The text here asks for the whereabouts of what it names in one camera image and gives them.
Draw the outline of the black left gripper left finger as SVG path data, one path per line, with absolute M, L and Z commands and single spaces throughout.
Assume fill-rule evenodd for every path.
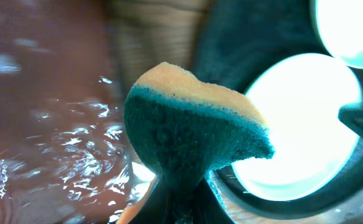
M 157 180 L 141 210 L 130 224 L 174 224 L 172 194 L 162 179 Z

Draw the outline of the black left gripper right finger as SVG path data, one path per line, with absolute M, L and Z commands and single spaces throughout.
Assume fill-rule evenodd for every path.
M 234 224 L 205 179 L 194 189 L 192 216 L 193 224 Z

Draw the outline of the green yellow sponge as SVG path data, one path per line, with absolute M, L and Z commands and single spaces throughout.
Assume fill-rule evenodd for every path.
M 245 95 L 202 82 L 167 62 L 136 80 L 125 99 L 123 121 L 141 162 L 171 192 L 174 223 L 192 223 L 194 189 L 203 179 L 209 184 L 210 171 L 275 153 L 263 116 Z M 120 223 L 130 223 L 156 181 L 126 208 Z

